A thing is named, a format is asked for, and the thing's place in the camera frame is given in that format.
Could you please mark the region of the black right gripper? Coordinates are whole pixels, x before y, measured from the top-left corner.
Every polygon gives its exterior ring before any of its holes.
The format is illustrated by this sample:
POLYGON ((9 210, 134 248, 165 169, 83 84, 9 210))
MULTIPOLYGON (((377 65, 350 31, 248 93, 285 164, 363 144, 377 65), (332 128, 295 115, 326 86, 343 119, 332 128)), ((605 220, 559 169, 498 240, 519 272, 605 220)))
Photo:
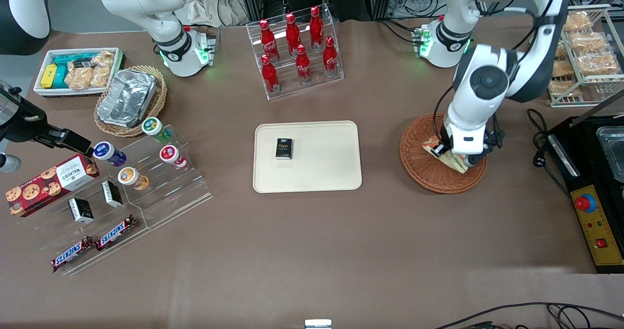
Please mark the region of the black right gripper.
POLYGON ((20 95, 21 89, 2 81, 0 85, 0 137, 11 142, 34 141, 92 157, 91 141, 69 129, 47 127, 43 110, 20 95))

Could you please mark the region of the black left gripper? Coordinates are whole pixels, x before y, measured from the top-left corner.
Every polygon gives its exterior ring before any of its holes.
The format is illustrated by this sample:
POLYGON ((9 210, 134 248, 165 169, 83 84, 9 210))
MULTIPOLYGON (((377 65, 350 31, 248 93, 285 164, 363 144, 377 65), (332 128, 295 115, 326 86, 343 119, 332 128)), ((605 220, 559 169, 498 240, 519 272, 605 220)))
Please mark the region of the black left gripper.
MULTIPOLYGON (((504 138, 505 132, 501 129, 495 129, 491 131, 490 134, 486 134, 484 137, 484 152, 492 152, 494 149, 501 149, 502 140, 504 140, 504 138)), ((450 150, 451 148, 448 145, 439 143, 438 145, 432 147, 431 154, 440 158, 450 150)))

